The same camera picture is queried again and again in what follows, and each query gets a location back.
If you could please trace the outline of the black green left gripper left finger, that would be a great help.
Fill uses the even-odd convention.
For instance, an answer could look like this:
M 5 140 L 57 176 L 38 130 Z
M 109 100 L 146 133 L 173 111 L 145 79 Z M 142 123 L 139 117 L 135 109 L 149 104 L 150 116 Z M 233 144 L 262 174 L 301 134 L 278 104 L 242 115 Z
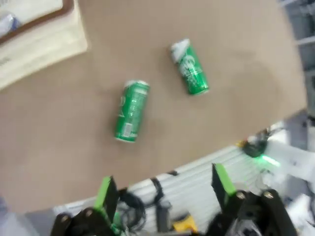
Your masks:
M 120 236 L 123 229 L 114 222 L 119 196 L 113 177 L 104 177 L 94 205 L 75 216 L 68 212 L 58 214 L 50 235 Z

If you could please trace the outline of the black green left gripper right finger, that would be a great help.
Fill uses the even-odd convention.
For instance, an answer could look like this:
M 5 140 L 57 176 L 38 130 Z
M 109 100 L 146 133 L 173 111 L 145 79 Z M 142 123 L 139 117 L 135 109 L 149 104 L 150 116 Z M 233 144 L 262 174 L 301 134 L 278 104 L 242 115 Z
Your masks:
M 259 195 L 236 189 L 222 164 L 212 164 L 212 188 L 221 211 L 209 224 L 207 236 L 298 235 L 275 189 Z

